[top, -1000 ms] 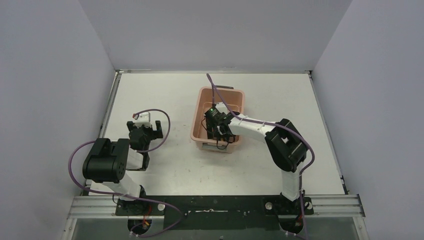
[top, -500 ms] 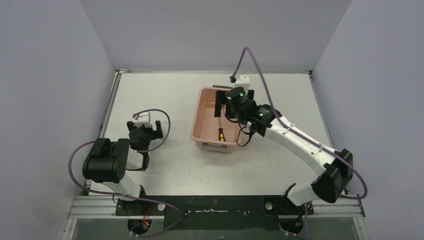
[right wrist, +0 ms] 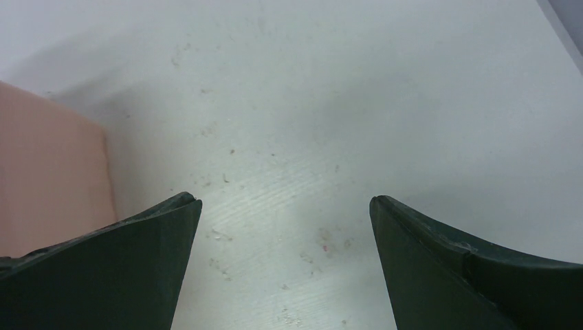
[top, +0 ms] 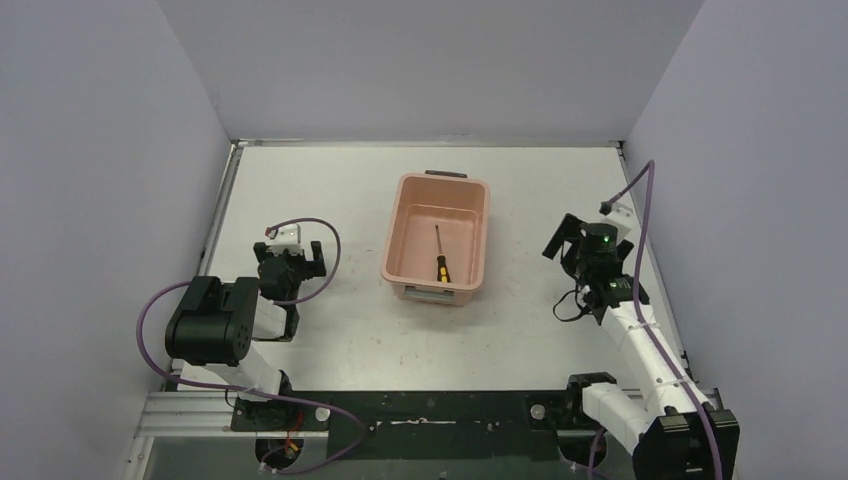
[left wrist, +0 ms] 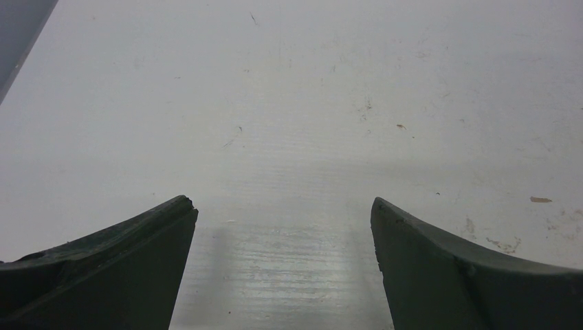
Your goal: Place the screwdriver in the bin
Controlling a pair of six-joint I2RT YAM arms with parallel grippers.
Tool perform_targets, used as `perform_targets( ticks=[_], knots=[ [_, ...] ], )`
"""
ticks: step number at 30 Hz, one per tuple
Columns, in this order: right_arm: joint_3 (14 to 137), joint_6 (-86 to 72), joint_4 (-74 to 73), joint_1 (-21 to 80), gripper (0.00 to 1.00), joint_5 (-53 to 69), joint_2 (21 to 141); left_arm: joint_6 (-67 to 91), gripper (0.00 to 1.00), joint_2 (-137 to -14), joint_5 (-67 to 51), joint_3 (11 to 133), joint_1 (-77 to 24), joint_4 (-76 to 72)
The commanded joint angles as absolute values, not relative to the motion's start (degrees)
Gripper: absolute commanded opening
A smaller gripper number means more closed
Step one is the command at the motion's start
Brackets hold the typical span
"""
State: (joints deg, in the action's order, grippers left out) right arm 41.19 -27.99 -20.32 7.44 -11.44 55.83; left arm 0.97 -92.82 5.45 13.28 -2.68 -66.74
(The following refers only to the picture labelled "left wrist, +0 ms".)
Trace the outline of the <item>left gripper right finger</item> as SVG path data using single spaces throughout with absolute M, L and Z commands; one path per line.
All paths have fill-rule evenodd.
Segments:
M 581 329 L 582 271 L 517 258 L 380 197 L 375 255 L 396 329 Z

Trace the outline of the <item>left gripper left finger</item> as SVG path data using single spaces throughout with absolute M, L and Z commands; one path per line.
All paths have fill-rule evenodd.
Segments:
M 195 232 L 192 201 L 1 264 L 2 329 L 167 329 Z

